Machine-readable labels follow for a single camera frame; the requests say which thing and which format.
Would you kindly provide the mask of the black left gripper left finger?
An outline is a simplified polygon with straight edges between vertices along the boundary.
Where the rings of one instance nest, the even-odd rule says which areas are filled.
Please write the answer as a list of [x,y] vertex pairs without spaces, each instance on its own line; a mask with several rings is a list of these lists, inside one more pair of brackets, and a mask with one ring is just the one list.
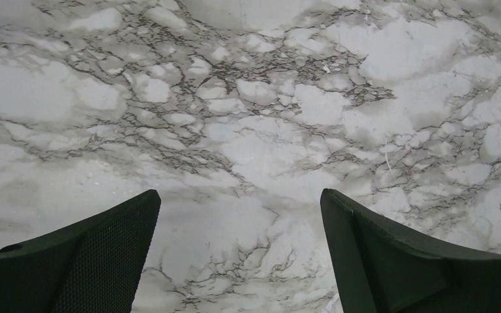
[[0,312],[130,312],[159,210],[147,190],[0,249]]

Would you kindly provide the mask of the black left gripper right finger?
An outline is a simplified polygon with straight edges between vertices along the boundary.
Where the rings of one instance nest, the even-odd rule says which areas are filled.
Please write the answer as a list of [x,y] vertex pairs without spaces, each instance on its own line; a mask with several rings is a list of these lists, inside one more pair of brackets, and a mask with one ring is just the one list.
[[501,254],[425,235],[334,189],[320,206],[345,312],[501,312]]

